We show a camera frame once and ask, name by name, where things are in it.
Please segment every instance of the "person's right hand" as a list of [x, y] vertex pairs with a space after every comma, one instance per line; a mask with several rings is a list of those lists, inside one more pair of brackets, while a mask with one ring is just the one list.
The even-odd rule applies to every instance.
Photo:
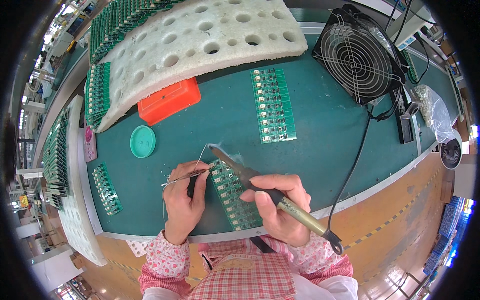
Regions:
[[[250, 182], [262, 189], [281, 190], [291, 201], [310, 212], [310, 200], [298, 175], [262, 175], [255, 176]], [[255, 200], [258, 212], [264, 220], [264, 227], [275, 239], [282, 240], [293, 247], [300, 247], [310, 240], [310, 230], [292, 216], [277, 209], [269, 194], [246, 190], [240, 199], [247, 202]]]

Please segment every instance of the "teal round dish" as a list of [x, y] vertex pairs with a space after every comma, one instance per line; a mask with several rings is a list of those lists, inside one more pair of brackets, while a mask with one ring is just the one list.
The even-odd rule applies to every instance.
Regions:
[[155, 133], [145, 125], [135, 128], [130, 137], [130, 149], [138, 158], [149, 157], [155, 149], [155, 144]]

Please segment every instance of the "round hole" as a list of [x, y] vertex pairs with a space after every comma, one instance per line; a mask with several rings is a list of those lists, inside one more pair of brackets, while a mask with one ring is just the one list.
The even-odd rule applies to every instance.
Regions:
[[148, 68], [148, 71], [149, 71], [150, 73], [155, 72], [155, 71], [156, 71], [156, 64], [151, 65], [151, 66]]
[[147, 53], [145, 50], [138, 52], [137, 55], [135, 55], [135, 60], [141, 60], [143, 56], [145, 56], [145, 53]]
[[195, 12], [196, 12], [196, 13], [201, 13], [201, 12], [206, 11], [207, 9], [208, 9], [208, 7], [202, 5], [202, 6], [197, 7], [197, 8], [195, 9]]
[[177, 35], [175, 34], [172, 34], [172, 35], [169, 35], [167, 36], [166, 38], [163, 39], [163, 43], [164, 44], [170, 44], [171, 42], [173, 42], [174, 40], [177, 39]]
[[186, 53], [186, 55], [188, 57], [192, 57], [194, 54], [195, 54], [195, 50], [193, 50], [193, 49], [188, 50], [187, 53]]
[[200, 29], [202, 31], [207, 31], [207, 30], [212, 29], [212, 27], [213, 27], [212, 22], [203, 22], [198, 26], [198, 29]]
[[248, 21], [250, 21], [250, 16], [243, 13], [236, 16], [235, 19], [240, 23], [247, 23]]
[[122, 50], [119, 52], [118, 58], [122, 57], [124, 54], [125, 54], [125, 49], [122, 49]]
[[274, 16], [274, 17], [276, 17], [277, 19], [280, 19], [280, 20], [285, 18], [285, 16], [279, 11], [273, 11], [272, 16]]
[[142, 34], [137, 38], [137, 43], [143, 41], [146, 36], [147, 36], [147, 33], [146, 33], [146, 32], [142, 33]]
[[137, 84], [140, 81], [142, 81], [144, 76], [145, 76], [145, 73], [143, 71], [138, 72], [133, 79], [133, 84]]
[[116, 72], [115, 72], [115, 78], [120, 78], [121, 74], [123, 73], [123, 67], [120, 67], [120, 69], [118, 69]]
[[215, 54], [220, 50], [220, 45], [217, 43], [208, 43], [204, 47], [204, 51], [207, 54]]
[[115, 92], [115, 100], [120, 99], [120, 96], [121, 96], [121, 89], [118, 89], [118, 90]]
[[171, 66], [175, 65], [178, 61], [179, 61], [178, 56], [170, 55], [169, 57], [167, 57], [165, 59], [165, 61], [163, 62], [163, 65], [166, 66], [166, 67], [171, 67]]
[[172, 25], [173, 22], [175, 22], [175, 18], [170, 18], [170, 19], [166, 20], [165, 23], [163, 23], [163, 26]]
[[293, 33], [291, 33], [290, 31], [286, 31], [283, 33], [283, 38], [286, 39], [287, 41], [293, 43], [295, 42], [296, 38], [295, 38], [295, 35]]
[[256, 35], [249, 35], [245, 37], [245, 42], [251, 46], [257, 46], [260, 44], [260, 38]]

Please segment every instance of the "plastic bag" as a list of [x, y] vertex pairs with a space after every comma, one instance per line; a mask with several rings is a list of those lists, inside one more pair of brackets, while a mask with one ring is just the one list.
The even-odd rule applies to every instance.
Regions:
[[438, 94], [429, 86], [421, 84], [415, 87], [420, 97], [420, 113], [425, 124], [435, 133], [439, 143], [447, 143], [455, 138], [447, 106]]

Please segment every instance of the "red checkered apron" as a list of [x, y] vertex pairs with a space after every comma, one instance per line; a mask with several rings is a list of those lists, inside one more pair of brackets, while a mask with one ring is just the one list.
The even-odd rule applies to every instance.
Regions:
[[200, 253], [213, 269], [182, 299], [294, 299], [296, 289], [286, 254], [262, 253], [249, 239], [206, 247]]

